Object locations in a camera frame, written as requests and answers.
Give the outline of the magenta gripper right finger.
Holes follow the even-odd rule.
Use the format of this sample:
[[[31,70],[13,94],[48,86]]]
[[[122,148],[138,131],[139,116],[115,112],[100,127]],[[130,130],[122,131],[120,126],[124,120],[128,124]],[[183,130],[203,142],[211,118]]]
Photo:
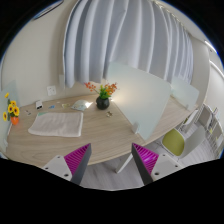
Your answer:
[[[131,153],[145,185],[182,169],[168,154],[157,154],[136,143],[132,144]]]

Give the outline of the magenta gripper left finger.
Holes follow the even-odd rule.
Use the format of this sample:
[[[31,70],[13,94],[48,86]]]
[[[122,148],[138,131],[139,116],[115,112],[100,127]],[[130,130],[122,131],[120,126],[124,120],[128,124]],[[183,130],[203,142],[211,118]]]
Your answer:
[[[88,143],[66,156],[56,155],[44,165],[42,169],[79,185],[82,181],[91,153],[91,144]]]

